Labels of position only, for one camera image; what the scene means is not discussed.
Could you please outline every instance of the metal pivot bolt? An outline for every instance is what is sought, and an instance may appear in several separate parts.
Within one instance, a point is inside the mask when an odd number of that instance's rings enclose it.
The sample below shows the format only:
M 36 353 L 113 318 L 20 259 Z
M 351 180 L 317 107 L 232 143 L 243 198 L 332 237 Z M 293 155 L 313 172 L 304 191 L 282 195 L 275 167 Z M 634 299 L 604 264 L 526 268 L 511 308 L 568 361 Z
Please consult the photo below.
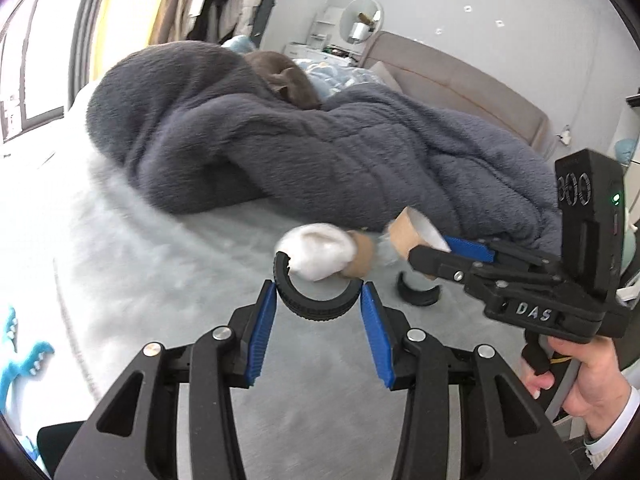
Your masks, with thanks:
M 419 343 L 420 341 L 424 341 L 427 339 L 427 335 L 424 330 L 420 330 L 419 328 L 412 328 L 406 333 L 406 338 L 409 341 L 413 341 L 415 343 Z
M 142 349 L 142 353 L 147 357 L 155 357 L 161 350 L 162 347 L 160 346 L 160 343 L 149 343 Z
M 213 339 L 218 341 L 224 341 L 225 339 L 229 339 L 234 334 L 234 331 L 231 330 L 228 326 L 219 326 L 213 329 L 212 336 Z
M 495 356 L 495 349 L 489 345 L 480 345 L 478 347 L 478 355 L 484 359 L 491 359 Z

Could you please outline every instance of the blue dinosaur plush toy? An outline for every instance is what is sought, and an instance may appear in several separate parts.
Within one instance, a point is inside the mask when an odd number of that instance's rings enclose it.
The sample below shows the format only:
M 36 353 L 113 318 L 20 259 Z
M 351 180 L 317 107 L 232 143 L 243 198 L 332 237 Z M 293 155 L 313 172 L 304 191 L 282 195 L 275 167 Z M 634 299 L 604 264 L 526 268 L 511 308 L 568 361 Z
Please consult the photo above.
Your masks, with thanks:
M 18 327 L 18 319 L 15 309 L 10 306 L 8 316 L 0 333 L 0 413 L 6 412 L 6 400 L 9 387 L 18 377 L 31 377 L 37 375 L 41 362 L 46 354 L 53 354 L 53 346 L 44 341 L 38 341 L 31 349 L 22 355 L 18 355 L 15 347 L 15 335 Z M 20 444 L 31 457 L 37 460 L 40 453 L 35 444 L 26 436 L 16 436 Z

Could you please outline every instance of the beige upholstered headboard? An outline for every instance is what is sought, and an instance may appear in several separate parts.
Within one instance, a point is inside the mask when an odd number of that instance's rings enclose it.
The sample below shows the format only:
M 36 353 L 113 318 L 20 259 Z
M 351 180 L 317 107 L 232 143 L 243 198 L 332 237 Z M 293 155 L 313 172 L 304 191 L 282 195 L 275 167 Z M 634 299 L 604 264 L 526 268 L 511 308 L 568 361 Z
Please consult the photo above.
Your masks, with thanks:
M 390 32 L 379 32 L 369 41 L 360 66 L 371 68 L 379 61 L 406 95 L 428 105 L 482 117 L 542 152 L 548 131 L 544 112 L 477 68 Z

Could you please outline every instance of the hand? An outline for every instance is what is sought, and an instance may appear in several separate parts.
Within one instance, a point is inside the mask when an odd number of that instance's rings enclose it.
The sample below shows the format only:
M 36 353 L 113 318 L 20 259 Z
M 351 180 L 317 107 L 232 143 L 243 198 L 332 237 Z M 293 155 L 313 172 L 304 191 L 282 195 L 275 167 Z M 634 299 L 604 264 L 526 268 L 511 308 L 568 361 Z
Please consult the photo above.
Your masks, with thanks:
M 613 341 L 601 336 L 586 345 L 555 337 L 548 340 L 556 352 L 582 362 L 578 378 L 562 407 L 569 415 L 584 419 L 592 438 L 600 438 L 618 420 L 631 395 L 631 386 L 620 372 Z M 523 361 L 522 382 L 537 399 L 540 389 L 548 390 L 554 385 L 554 377 L 551 372 L 536 377 Z

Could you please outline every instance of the dark gray plush comforter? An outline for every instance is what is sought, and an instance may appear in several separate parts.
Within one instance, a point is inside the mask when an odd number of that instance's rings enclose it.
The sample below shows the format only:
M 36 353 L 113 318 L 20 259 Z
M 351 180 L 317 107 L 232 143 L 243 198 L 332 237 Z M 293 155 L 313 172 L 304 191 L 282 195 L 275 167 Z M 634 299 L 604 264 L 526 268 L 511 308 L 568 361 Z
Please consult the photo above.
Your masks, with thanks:
M 447 235 L 506 235 L 559 253 L 555 179 L 529 146 L 385 86 L 353 86 L 321 110 L 299 110 L 238 54 L 182 41 L 109 70 L 87 126 L 167 212 L 271 196 L 311 221 L 382 230 L 410 205 Z

